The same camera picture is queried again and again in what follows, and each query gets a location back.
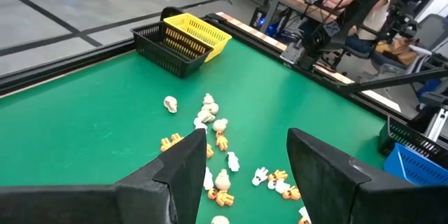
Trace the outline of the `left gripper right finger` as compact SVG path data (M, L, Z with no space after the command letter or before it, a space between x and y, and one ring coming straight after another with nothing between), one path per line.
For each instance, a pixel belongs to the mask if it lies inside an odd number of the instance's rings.
M448 185L414 185L297 128L286 148L312 224L448 224Z

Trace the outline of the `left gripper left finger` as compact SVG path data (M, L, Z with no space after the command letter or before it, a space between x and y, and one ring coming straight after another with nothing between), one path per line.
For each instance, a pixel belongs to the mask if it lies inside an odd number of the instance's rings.
M206 149L196 129L112 184L0 186L0 224L195 224Z

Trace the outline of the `blue plastic basket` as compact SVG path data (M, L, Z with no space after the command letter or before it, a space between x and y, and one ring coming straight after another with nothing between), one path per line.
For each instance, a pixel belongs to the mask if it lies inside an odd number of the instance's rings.
M394 144L383 169L418 186L448 186L448 169L399 143Z

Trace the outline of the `black plastic basket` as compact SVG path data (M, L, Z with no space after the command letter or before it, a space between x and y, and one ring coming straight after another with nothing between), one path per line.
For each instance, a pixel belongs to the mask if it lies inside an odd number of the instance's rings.
M401 121L388 117L377 137L377 150L387 156L395 144L402 144L448 169L448 138L443 135L433 141Z
M130 31L140 55L179 78L196 72L212 51L211 46L164 22Z

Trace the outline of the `green table mat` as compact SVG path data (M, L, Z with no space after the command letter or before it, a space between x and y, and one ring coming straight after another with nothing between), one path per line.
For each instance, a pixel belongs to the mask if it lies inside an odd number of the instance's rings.
M206 93L228 120L232 206L201 199L197 222L298 224L300 200L286 200L255 170L289 171L286 135L299 128L381 167L384 120L268 56L230 41L214 60L180 79L135 52L0 99L0 186L112 183L151 161L160 142L193 131ZM164 107L177 99L176 113Z

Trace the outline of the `silver aluminium profile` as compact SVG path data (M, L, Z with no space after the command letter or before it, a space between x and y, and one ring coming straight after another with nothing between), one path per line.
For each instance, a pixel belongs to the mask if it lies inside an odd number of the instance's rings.
M436 142L447 119L448 109L439 108L435 115L431 118L424 135L428 139Z

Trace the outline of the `brown bag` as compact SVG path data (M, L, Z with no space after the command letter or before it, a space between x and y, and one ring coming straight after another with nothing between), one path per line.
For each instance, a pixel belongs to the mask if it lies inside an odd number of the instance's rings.
M415 46L418 42L419 39L413 38L395 38L390 43L380 41L376 45L375 51L391 60L409 66L417 58L417 53L410 46Z

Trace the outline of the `yellow plastic basket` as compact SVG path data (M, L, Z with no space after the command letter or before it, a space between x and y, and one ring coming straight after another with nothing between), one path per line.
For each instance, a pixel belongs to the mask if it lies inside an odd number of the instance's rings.
M217 57L232 39L231 35L189 13L166 17L163 22L212 47L205 63Z

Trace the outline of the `person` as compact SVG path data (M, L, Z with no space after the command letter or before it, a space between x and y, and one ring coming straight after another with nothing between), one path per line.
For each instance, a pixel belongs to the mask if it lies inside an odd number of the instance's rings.
M346 8L354 1L360 2L359 0L325 0L323 4L331 9L339 7ZM378 0L361 24L375 32L379 32L386 22L390 5L391 0ZM374 49L373 42L376 38L377 35L374 33L363 28L358 28L357 32L346 37L344 45L358 53L369 55Z

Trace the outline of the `blue grey office chair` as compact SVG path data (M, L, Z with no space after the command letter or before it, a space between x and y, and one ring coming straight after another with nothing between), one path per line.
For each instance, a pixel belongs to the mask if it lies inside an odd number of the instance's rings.
M435 52L436 46L440 46L443 41L448 42L448 20L439 15L428 15L417 25L414 37L416 43L406 46L409 53L416 55L409 63L404 64L390 51L374 50L370 54L370 60L377 74L369 81L342 86L340 90L353 93L448 77L448 58ZM423 71L423 64L430 59L442 60L444 64Z

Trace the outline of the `wooden side table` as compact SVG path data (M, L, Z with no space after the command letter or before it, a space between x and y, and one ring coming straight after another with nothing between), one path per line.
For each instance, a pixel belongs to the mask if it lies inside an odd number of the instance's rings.
M267 14L265 16L265 21L262 23L262 26L260 28L260 31L262 33L265 34L267 32L268 27L270 26L270 22L273 20L274 14L277 11L279 4L288 7L293 11L306 15L309 18L324 23L332 22L333 20L337 19L337 15L339 14L339 12L335 10L326 10L315 5L311 5L309 7L305 0L271 0L269 3Z

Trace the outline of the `black mount bracket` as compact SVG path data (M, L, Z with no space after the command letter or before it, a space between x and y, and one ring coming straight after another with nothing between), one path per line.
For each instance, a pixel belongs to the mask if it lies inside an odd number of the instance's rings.
M160 14L160 21L163 21L165 18L170 18L175 15L183 14L184 11L180 8L168 6L164 8Z

